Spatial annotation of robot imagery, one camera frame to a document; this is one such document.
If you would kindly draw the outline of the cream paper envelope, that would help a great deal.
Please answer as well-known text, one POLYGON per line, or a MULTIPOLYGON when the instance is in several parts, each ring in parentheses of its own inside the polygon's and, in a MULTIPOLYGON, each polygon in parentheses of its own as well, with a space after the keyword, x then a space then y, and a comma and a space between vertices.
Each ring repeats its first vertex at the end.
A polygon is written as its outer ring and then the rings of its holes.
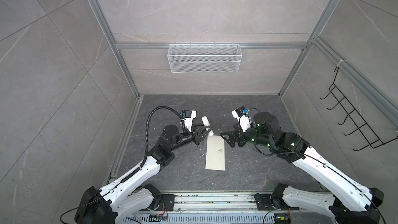
POLYGON ((208 136, 206 170, 225 171, 225 140, 221 136, 208 136))

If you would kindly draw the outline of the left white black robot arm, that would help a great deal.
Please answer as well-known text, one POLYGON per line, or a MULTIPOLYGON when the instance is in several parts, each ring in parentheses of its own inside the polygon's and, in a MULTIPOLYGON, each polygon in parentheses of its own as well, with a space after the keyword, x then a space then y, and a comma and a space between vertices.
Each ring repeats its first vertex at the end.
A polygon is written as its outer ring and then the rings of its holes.
POLYGON ((174 150, 195 143, 199 145, 211 131, 210 126, 197 125, 180 132, 168 125, 148 152, 146 161, 100 189, 85 191, 74 220, 78 224, 116 224, 142 209, 156 209, 161 193, 155 186, 144 182, 157 175, 175 158, 174 150))

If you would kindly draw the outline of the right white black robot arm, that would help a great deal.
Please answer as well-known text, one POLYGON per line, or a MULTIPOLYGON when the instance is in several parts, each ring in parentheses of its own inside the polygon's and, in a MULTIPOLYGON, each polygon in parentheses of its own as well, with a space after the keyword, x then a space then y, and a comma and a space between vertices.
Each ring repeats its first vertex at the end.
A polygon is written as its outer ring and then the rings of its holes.
POLYGON ((269 197, 273 209, 303 208, 338 224, 378 224, 385 220, 379 210, 384 198, 382 191, 361 185, 328 162, 302 137, 282 131, 276 116, 259 112, 250 119, 247 113, 247 109, 233 111, 238 124, 233 131, 220 134, 231 147, 249 145, 256 152, 261 146, 266 147, 268 157, 287 161, 329 190, 321 194, 278 184, 269 197))

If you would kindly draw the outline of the white glue stick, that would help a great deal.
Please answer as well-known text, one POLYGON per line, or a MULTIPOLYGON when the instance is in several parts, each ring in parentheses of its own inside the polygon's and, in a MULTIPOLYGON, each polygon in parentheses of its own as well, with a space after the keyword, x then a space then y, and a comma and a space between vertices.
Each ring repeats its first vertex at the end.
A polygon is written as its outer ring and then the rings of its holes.
POLYGON ((213 136, 214 132, 211 128, 208 118, 206 116, 203 116, 201 119, 203 122, 203 129, 201 131, 202 137, 206 138, 207 136, 213 136))

